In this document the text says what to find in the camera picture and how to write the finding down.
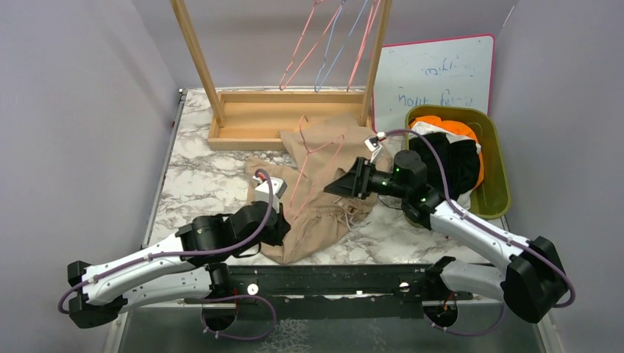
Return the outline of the pink framed whiteboard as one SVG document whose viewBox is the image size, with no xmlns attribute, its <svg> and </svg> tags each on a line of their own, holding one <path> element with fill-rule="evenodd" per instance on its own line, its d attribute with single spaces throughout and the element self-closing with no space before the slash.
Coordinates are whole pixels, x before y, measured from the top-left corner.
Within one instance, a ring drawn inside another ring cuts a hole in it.
<svg viewBox="0 0 624 353">
<path fill-rule="evenodd" d="M 384 46 L 372 95 L 374 129 L 405 126 L 408 112 L 421 105 L 487 113 L 494 48 L 490 34 Z"/>
</svg>

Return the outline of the black shorts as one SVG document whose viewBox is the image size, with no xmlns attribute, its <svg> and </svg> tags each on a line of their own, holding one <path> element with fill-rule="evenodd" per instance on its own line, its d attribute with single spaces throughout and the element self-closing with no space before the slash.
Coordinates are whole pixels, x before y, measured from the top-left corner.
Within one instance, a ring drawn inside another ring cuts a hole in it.
<svg viewBox="0 0 624 353">
<path fill-rule="evenodd" d="M 481 160 L 473 139 L 432 132 L 411 138 L 409 149 L 419 154 L 427 166 L 429 183 L 439 190 L 443 182 L 438 162 L 442 163 L 451 199 L 472 192 L 481 182 Z"/>
</svg>

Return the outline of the olive green plastic bin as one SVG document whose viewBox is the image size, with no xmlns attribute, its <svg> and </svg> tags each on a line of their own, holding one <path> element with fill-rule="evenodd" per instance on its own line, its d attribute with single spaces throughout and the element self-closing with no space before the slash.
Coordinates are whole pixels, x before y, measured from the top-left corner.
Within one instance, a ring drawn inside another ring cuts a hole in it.
<svg viewBox="0 0 624 353">
<path fill-rule="evenodd" d="M 482 146 L 484 181 L 470 194 L 469 211 L 486 220 L 502 218 L 511 206 L 505 163 L 497 128 L 492 119 L 480 110 L 469 107 L 420 105 L 405 115 L 405 124 L 415 118 L 435 115 L 443 121 L 457 121 L 467 125 Z"/>
</svg>

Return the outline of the beige shorts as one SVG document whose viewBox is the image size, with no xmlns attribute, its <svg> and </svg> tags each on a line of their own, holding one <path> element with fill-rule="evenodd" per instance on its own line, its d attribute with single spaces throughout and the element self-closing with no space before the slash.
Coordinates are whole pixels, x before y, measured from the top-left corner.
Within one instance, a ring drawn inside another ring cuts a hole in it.
<svg viewBox="0 0 624 353">
<path fill-rule="evenodd" d="M 335 126 L 344 131 L 344 146 L 332 164 L 333 175 L 322 182 L 319 192 L 313 196 L 299 217 L 286 214 L 291 189 L 297 179 L 296 163 L 294 162 L 293 167 L 279 165 L 263 161 L 256 156 L 249 157 L 245 162 L 247 175 L 253 176 L 256 170 L 262 168 L 271 178 L 281 178 L 288 185 L 281 202 L 291 231 L 286 235 L 282 246 L 263 245 L 261 249 L 263 255 L 282 265 L 302 260 L 338 243 L 348 233 L 350 225 L 364 221 L 377 201 L 375 194 L 366 199 L 357 199 L 335 196 L 323 191 L 326 185 L 348 172 L 357 157 L 370 158 L 371 152 L 365 146 L 364 140 L 374 134 L 369 127 L 361 126 L 357 118 L 349 113 L 335 115 L 325 122 L 328 126 Z M 293 140 L 298 138 L 293 134 L 295 130 L 282 130 L 280 133 L 285 132 L 287 135 L 284 138 Z"/>
</svg>

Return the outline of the pink hanger of black shorts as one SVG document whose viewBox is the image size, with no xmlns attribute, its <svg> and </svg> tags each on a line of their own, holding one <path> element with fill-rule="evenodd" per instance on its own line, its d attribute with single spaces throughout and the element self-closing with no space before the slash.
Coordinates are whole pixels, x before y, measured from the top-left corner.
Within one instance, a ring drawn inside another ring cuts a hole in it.
<svg viewBox="0 0 624 353">
<path fill-rule="evenodd" d="M 337 22 L 342 10 L 344 9 L 345 1 L 340 1 L 336 10 L 327 20 L 325 27 L 323 28 L 321 34 L 318 38 L 311 44 L 308 49 L 305 49 L 303 44 L 306 36 L 308 34 L 308 30 L 311 27 L 313 19 L 316 16 L 317 9 L 319 6 L 324 4 L 325 1 L 313 1 L 311 5 L 311 10 L 308 13 L 308 17 L 305 19 L 305 24 L 302 27 L 302 30 L 299 34 L 296 44 L 294 45 L 293 51 L 291 53 L 290 60 L 286 65 L 282 76 L 280 77 L 280 81 L 278 84 L 279 91 L 285 91 L 288 86 L 291 84 L 295 76 L 299 73 L 301 68 L 306 64 L 310 56 L 315 52 L 318 45 L 321 43 L 321 40 L 328 35 L 330 28 Z"/>
</svg>

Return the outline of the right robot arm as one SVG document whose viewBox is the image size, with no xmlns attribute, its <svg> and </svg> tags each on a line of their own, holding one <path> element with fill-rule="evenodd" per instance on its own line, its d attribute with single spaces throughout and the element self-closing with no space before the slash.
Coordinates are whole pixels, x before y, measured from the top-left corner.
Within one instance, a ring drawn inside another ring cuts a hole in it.
<svg viewBox="0 0 624 353">
<path fill-rule="evenodd" d="M 475 265 L 440 260 L 425 278 L 425 291 L 434 299 L 451 292 L 472 292 L 504 302 L 516 316 L 536 324 L 555 308 L 572 288 L 555 245 L 544 237 L 529 240 L 493 226 L 428 184 L 428 170 L 411 150 L 394 156 L 390 172 L 364 157 L 325 186 L 337 196 L 365 199 L 373 193 L 400 199 L 405 217 L 413 224 L 447 235 L 489 261 Z"/>
</svg>

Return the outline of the blue wire hanger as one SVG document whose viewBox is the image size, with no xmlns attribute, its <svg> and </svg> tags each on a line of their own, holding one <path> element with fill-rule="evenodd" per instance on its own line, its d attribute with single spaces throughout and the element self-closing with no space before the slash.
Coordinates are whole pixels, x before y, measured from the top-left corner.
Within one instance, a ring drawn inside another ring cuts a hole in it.
<svg viewBox="0 0 624 353">
<path fill-rule="evenodd" d="M 322 56 L 322 63 L 319 67 L 319 70 L 316 74 L 316 79 L 313 85 L 313 91 L 315 93 L 319 93 L 322 88 L 325 86 L 325 83 L 332 73 L 336 63 L 340 59 L 345 47 L 347 46 L 352 34 L 354 33 L 357 25 L 361 22 L 361 19 L 364 16 L 364 10 L 370 5 L 373 4 L 374 1 L 362 1 L 360 9 L 358 10 L 357 15 L 354 17 L 353 22 L 349 25 L 349 29 L 347 34 L 342 38 L 337 36 L 337 29 L 342 22 L 342 15 L 345 10 L 354 7 L 356 1 L 341 1 L 340 6 L 338 8 L 338 12 L 335 18 L 331 21 L 330 29 L 327 35 L 327 42 L 325 46 L 325 50 Z"/>
</svg>

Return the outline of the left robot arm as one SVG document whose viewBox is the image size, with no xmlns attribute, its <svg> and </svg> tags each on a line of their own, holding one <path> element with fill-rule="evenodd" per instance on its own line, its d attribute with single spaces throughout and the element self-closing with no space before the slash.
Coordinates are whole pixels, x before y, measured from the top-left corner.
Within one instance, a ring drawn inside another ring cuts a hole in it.
<svg viewBox="0 0 624 353">
<path fill-rule="evenodd" d="M 253 202 L 235 213 L 196 217 L 164 240 L 108 263 L 74 261 L 57 310 L 82 329 L 108 324 L 135 307 L 174 299 L 230 301 L 226 260 L 254 246 L 281 246 L 291 225 L 283 206 Z"/>
</svg>

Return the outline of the pink wire hanger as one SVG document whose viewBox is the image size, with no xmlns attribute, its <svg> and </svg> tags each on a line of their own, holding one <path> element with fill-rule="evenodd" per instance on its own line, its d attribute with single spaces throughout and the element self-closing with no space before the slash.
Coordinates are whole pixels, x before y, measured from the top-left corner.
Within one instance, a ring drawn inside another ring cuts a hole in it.
<svg viewBox="0 0 624 353">
<path fill-rule="evenodd" d="M 361 37 L 360 47 L 358 49 L 358 53 L 357 53 L 357 56 L 355 58 L 354 65 L 352 67 L 352 72 L 350 74 L 350 78 L 349 78 L 349 81 L 347 83 L 347 92 L 351 91 L 352 83 L 353 83 L 355 75 L 356 75 L 356 73 L 358 71 L 358 67 L 359 67 L 359 65 L 361 63 L 361 59 L 362 59 L 362 57 L 364 55 L 364 49 L 366 48 L 366 42 L 368 41 L 369 36 L 370 36 L 370 34 L 372 32 L 372 27 L 373 27 L 373 24 L 375 23 L 375 19 L 377 17 L 377 12 L 378 12 L 378 10 L 380 8 L 380 3 L 381 3 L 380 0 L 372 0 L 371 1 L 371 6 L 370 6 L 370 9 L 369 9 L 369 15 L 368 15 L 368 18 L 366 20 L 366 26 L 364 27 L 364 32 L 363 32 L 363 35 Z"/>
</svg>

